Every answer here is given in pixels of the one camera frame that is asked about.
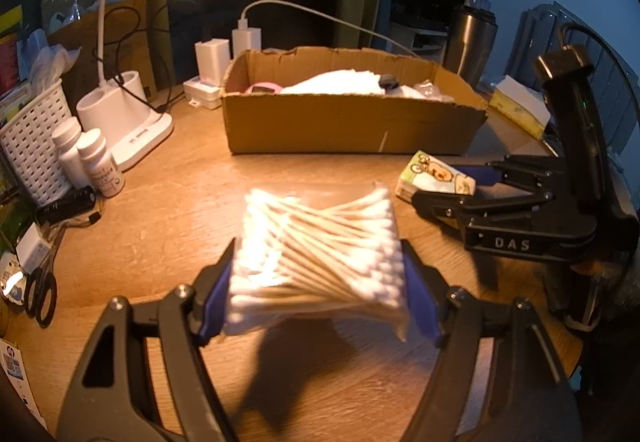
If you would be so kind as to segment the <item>black flashlight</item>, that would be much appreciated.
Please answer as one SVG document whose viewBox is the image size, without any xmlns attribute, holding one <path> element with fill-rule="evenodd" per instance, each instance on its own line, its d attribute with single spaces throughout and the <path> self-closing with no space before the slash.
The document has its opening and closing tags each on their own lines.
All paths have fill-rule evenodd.
<svg viewBox="0 0 640 442">
<path fill-rule="evenodd" d="M 96 206 L 96 192 L 90 185 L 73 189 L 60 199 L 36 210 L 38 225 L 56 225 L 88 213 Z"/>
</svg>

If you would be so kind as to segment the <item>stainless steel tumbler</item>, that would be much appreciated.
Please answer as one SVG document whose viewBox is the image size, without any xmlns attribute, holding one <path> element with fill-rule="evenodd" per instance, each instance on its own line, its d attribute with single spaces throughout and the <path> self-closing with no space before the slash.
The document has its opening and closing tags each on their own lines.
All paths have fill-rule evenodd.
<svg viewBox="0 0 640 442">
<path fill-rule="evenodd" d="M 490 10 L 462 7 L 449 33 L 442 66 L 475 88 L 485 71 L 497 31 L 496 16 Z"/>
</svg>

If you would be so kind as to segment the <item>white pill bottle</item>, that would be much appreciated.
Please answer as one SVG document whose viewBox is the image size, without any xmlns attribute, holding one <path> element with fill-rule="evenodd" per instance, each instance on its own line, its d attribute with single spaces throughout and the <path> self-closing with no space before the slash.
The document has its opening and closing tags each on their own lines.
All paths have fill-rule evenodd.
<svg viewBox="0 0 640 442">
<path fill-rule="evenodd" d="M 56 153 L 58 153 L 58 162 L 75 189 L 91 187 L 90 178 L 77 149 L 77 143 L 81 136 L 82 128 L 75 116 L 61 121 L 51 135 Z"/>
<path fill-rule="evenodd" d="M 124 175 L 99 128 L 84 132 L 77 142 L 77 150 L 88 177 L 104 197 L 110 199 L 122 192 Z"/>
</svg>

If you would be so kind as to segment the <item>crumpled clear plastic wrap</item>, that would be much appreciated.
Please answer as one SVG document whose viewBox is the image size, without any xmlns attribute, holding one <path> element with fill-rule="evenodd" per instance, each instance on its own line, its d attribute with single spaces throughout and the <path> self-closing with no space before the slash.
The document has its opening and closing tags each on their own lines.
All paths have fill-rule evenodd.
<svg viewBox="0 0 640 442">
<path fill-rule="evenodd" d="M 456 100 L 451 96 L 444 94 L 440 89 L 431 82 L 431 80 L 425 80 L 425 82 L 416 84 L 413 89 L 422 96 L 425 100 L 442 102 L 442 103 L 455 103 Z"/>
</svg>

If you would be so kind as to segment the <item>dark sock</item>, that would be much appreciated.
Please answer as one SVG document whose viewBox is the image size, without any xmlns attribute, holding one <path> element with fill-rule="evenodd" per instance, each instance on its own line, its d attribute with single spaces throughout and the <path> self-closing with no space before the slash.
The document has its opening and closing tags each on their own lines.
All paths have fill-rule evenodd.
<svg viewBox="0 0 640 442">
<path fill-rule="evenodd" d="M 381 75 L 378 79 L 378 86 L 384 89 L 386 92 L 397 89 L 400 84 L 399 80 L 390 74 Z"/>
</svg>

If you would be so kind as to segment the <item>white desk lamp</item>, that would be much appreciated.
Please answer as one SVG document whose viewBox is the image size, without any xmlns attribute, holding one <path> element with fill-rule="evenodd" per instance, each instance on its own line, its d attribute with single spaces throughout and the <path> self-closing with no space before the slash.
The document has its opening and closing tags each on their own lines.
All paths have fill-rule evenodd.
<svg viewBox="0 0 640 442">
<path fill-rule="evenodd" d="M 83 129 L 102 131 L 117 166 L 126 171 L 170 136 L 174 121 L 146 100 L 139 72 L 123 72 L 110 80 L 105 77 L 105 20 L 106 0 L 99 0 L 98 86 L 80 99 L 76 110 Z"/>
</svg>

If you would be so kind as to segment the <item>pack of cotton swabs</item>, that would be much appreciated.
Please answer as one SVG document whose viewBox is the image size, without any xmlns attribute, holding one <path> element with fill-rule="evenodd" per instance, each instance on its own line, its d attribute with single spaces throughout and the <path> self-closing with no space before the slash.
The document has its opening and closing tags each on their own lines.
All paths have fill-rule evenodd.
<svg viewBox="0 0 640 442">
<path fill-rule="evenodd" d="M 226 335 L 345 315 L 386 323 L 406 338 L 406 269 L 385 185 L 255 187 L 244 201 Z"/>
</svg>

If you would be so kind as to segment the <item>white pill bottle rear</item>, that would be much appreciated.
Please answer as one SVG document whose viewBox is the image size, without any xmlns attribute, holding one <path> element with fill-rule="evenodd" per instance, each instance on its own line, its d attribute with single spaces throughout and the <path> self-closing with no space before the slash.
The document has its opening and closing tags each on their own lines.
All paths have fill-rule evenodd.
<svg viewBox="0 0 640 442">
<path fill-rule="evenodd" d="M 90 178 L 77 149 L 77 143 L 81 136 L 82 128 L 75 116 L 61 121 L 51 135 L 56 153 L 58 153 L 58 162 L 75 189 L 91 187 Z"/>
</svg>

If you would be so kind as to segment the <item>white knitted cloth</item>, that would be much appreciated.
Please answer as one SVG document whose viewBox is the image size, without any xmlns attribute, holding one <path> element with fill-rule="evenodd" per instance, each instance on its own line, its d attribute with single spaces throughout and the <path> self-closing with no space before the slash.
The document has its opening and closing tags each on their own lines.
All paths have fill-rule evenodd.
<svg viewBox="0 0 640 442">
<path fill-rule="evenodd" d="M 400 83 L 397 89 L 386 92 L 378 86 L 381 75 L 384 74 L 355 70 L 325 72 L 282 88 L 280 95 L 394 96 L 424 100 L 412 87 Z"/>
</svg>

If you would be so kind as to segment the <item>white power strip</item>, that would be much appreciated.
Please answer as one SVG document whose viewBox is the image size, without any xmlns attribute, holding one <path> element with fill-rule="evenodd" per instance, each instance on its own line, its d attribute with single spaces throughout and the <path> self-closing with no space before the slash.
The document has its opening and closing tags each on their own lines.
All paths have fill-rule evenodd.
<svg viewBox="0 0 640 442">
<path fill-rule="evenodd" d="M 221 88 L 203 83 L 198 76 L 184 82 L 183 91 L 194 108 L 216 110 L 221 107 Z"/>
</svg>

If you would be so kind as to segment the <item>brown cardboard box tray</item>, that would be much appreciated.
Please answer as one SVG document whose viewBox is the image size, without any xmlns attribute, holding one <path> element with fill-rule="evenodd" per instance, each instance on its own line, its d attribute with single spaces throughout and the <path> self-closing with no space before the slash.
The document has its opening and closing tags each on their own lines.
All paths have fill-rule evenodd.
<svg viewBox="0 0 640 442">
<path fill-rule="evenodd" d="M 431 80 L 456 102 L 394 96 L 244 94 L 255 83 L 284 88 L 338 70 L 390 74 L 409 87 Z M 487 118 L 486 101 L 457 74 L 431 61 L 374 49 L 247 50 L 229 66 L 221 102 L 229 149 L 234 154 L 412 154 L 423 150 L 461 155 Z"/>
</svg>

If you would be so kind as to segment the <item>cartoon tissue packet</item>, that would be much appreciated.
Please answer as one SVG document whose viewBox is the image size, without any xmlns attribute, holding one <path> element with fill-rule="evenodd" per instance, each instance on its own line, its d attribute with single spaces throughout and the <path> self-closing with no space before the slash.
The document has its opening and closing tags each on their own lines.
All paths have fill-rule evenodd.
<svg viewBox="0 0 640 442">
<path fill-rule="evenodd" d="M 416 191 L 474 195 L 476 181 L 440 159 L 418 151 L 401 172 L 395 194 L 410 203 Z"/>
</svg>

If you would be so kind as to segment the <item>white woven plastic basket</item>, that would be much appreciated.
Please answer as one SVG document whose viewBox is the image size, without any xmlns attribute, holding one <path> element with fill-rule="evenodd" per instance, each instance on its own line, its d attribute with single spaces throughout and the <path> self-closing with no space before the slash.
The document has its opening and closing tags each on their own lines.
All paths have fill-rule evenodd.
<svg viewBox="0 0 640 442">
<path fill-rule="evenodd" d="M 58 80 L 1 129 L 3 153 L 37 207 L 60 199 L 73 187 L 52 141 L 54 129 L 71 116 L 62 80 Z"/>
</svg>

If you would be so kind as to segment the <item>brown paper bag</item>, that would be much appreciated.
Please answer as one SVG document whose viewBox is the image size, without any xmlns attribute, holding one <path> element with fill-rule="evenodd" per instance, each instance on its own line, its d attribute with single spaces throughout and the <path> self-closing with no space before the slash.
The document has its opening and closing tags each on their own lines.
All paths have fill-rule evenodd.
<svg viewBox="0 0 640 442">
<path fill-rule="evenodd" d="M 120 72 L 137 71 L 150 98 L 157 95 L 146 34 L 146 0 L 127 0 L 107 5 L 104 32 L 105 78 Z M 98 14 L 88 13 L 81 20 L 65 25 L 48 36 L 51 45 L 61 44 L 67 50 L 79 49 L 73 69 L 62 75 L 62 86 L 72 109 L 79 99 L 98 86 L 96 75 L 96 27 Z"/>
</svg>

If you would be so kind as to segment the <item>black handled scissors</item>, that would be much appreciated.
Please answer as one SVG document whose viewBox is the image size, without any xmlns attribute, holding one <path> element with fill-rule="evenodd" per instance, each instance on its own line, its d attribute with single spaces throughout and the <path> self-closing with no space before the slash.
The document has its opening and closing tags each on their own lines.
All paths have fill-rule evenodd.
<svg viewBox="0 0 640 442">
<path fill-rule="evenodd" d="M 65 230 L 54 230 L 52 247 L 41 265 L 27 277 L 24 310 L 42 329 L 50 326 L 58 303 L 58 282 L 53 273 L 55 257 L 62 243 Z"/>
</svg>

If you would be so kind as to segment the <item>white pill bottle front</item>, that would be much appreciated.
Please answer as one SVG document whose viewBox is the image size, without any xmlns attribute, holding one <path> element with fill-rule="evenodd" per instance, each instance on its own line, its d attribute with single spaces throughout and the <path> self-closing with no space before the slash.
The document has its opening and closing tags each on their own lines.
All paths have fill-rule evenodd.
<svg viewBox="0 0 640 442">
<path fill-rule="evenodd" d="M 77 150 L 88 177 L 104 197 L 110 199 L 122 192 L 124 175 L 99 128 L 84 132 L 77 142 Z"/>
</svg>

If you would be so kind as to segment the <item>yellow white tissue box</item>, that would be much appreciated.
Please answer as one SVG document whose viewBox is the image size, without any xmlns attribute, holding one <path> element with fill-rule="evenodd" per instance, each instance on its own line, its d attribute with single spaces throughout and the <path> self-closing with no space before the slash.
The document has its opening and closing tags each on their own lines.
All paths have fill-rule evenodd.
<svg viewBox="0 0 640 442">
<path fill-rule="evenodd" d="M 494 87 L 489 105 L 535 139 L 542 138 L 551 117 L 541 93 L 509 75 Z"/>
</svg>

